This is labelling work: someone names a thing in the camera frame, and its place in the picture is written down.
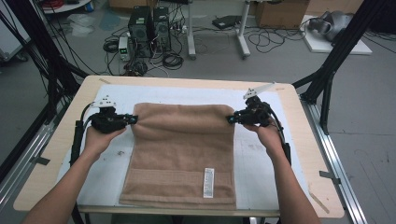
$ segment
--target white surface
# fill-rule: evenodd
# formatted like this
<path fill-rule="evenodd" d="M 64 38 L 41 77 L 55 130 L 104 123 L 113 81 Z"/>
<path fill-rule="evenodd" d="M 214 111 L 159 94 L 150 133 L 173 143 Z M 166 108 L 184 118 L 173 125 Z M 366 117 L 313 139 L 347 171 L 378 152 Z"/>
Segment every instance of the white surface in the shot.
<path fill-rule="evenodd" d="M 56 9 L 44 9 L 45 14 L 53 14 L 53 13 L 58 13 L 58 12 L 64 12 L 64 11 L 69 11 L 76 9 L 78 7 L 83 7 L 87 3 L 91 2 L 91 0 L 79 0 L 78 4 L 64 4 L 63 6 L 56 8 Z"/>
<path fill-rule="evenodd" d="M 95 100 L 109 95 L 116 101 L 116 112 L 119 114 L 132 113 L 135 104 L 144 102 L 178 105 L 222 104 L 229 105 L 234 110 L 241 110 L 246 108 L 245 100 L 242 98 L 245 92 L 104 85 L 97 93 Z M 263 92 L 259 94 L 259 97 L 271 105 L 284 125 L 285 138 L 291 147 L 292 168 L 305 194 L 310 198 L 277 93 Z M 86 118 L 98 110 L 98 108 L 91 109 Z M 119 204 L 119 198 L 133 146 L 134 137 L 131 128 L 128 127 L 125 133 L 112 141 L 101 159 L 91 168 L 87 181 L 78 196 L 78 204 L 126 206 Z M 65 155 L 58 179 L 68 170 L 69 161 L 70 151 Z M 255 133 L 239 124 L 235 124 L 234 135 L 234 180 L 237 209 L 278 210 L 274 170 L 265 147 Z"/>
<path fill-rule="evenodd" d="M 311 18 L 314 18 L 314 16 L 305 15 L 302 23 L 304 23 L 305 21 Z M 308 30 L 308 28 L 306 28 L 305 31 L 306 31 L 306 35 L 304 37 L 304 41 L 312 52 L 329 53 L 330 51 L 332 51 L 332 43 L 326 40 L 324 35 L 319 34 L 317 31 L 310 31 Z M 372 53 L 373 52 L 361 40 L 359 40 L 358 44 L 350 52 L 350 54 L 366 54 L 366 55 L 370 55 Z"/>

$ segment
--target desktop computer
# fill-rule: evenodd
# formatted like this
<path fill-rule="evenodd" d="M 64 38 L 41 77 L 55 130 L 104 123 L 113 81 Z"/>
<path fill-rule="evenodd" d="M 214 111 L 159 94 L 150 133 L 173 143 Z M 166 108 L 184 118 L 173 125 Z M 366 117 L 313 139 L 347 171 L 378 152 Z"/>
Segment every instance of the desktop computer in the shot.
<path fill-rule="evenodd" d="M 134 7 L 128 22 L 131 38 L 137 42 L 152 41 L 154 38 L 154 24 L 151 18 L 150 7 Z"/>
<path fill-rule="evenodd" d="M 169 8 L 155 7 L 152 11 L 157 48 L 171 50 L 171 34 L 169 32 Z"/>

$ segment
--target floor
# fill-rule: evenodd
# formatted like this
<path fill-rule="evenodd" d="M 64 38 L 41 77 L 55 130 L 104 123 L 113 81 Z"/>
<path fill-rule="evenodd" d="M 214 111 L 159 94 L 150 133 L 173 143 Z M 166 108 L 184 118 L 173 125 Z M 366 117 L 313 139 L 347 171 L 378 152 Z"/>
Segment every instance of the floor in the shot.
<path fill-rule="evenodd" d="M 73 13 L 85 12 L 77 9 Z M 224 10 L 217 16 L 227 13 Z M 60 24 L 65 27 L 65 18 L 69 14 L 54 16 L 52 20 L 59 18 Z M 95 18 L 93 33 L 87 37 L 67 33 L 67 40 L 91 70 L 104 72 L 105 75 L 108 69 L 102 49 L 104 40 L 125 27 L 128 17 L 123 13 L 110 13 L 104 0 L 97 2 L 95 11 L 89 16 Z M 194 18 L 194 22 L 196 26 L 214 28 L 211 25 L 213 19 L 213 15 L 202 16 Z M 254 19 L 250 17 L 248 24 L 254 26 Z M 255 30 L 246 30 L 247 39 Z M 396 50 L 394 41 L 371 38 Z M 311 53 L 303 40 L 286 40 L 282 46 L 268 53 L 258 52 L 248 42 L 251 56 L 243 60 L 234 32 L 205 31 L 195 33 L 197 59 L 193 61 L 187 56 L 185 39 L 185 36 L 180 38 L 183 47 L 180 55 L 184 58 L 180 69 L 154 68 L 145 76 L 293 83 L 318 70 L 328 56 L 326 53 Z M 393 150 L 396 145 L 396 121 L 393 118 L 396 113 L 396 105 L 393 104 L 396 95 L 396 57 L 394 52 L 365 38 L 362 40 L 373 54 L 350 55 L 338 70 L 332 86 L 329 131 L 368 223 L 396 223 L 396 181 L 393 178 L 396 171 L 396 151 Z M 180 48 L 177 42 L 173 44 L 176 49 Z M 65 54 L 70 55 L 69 50 L 65 49 Z M 78 64 L 91 73 L 82 63 Z M 123 62 L 118 56 L 109 67 L 113 74 L 123 72 Z M 12 60 L 2 64 L 0 72 L 0 93 L 3 97 L 0 107 L 0 162 L 3 162 L 41 111 L 47 98 L 32 60 L 26 63 Z M 302 87 L 297 91 L 302 93 L 304 90 L 305 87 Z M 2 205 L 2 223 L 19 223 L 25 216 L 24 212 L 12 208 L 21 185 L 15 188 L 4 207 Z M 92 215 L 92 223 L 110 222 L 109 215 Z M 348 223 L 349 219 L 322 219 L 322 222 Z"/>

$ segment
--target towel tag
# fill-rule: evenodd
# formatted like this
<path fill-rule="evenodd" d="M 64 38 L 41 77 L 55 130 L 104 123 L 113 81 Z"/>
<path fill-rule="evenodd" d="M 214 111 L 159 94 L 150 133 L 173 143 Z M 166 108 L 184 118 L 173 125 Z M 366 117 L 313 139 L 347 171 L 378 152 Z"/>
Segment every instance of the towel tag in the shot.
<path fill-rule="evenodd" d="M 213 198 L 213 185 L 215 183 L 215 169 L 205 168 L 204 198 Z"/>

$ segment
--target brown towel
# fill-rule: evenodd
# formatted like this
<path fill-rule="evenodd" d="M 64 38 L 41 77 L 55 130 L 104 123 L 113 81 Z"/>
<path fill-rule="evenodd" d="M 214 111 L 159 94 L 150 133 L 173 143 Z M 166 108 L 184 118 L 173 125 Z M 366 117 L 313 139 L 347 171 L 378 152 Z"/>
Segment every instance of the brown towel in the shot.
<path fill-rule="evenodd" d="M 235 209 L 234 125 L 227 105 L 138 104 L 134 151 L 120 203 L 162 208 Z M 205 168 L 214 197 L 204 198 Z"/>

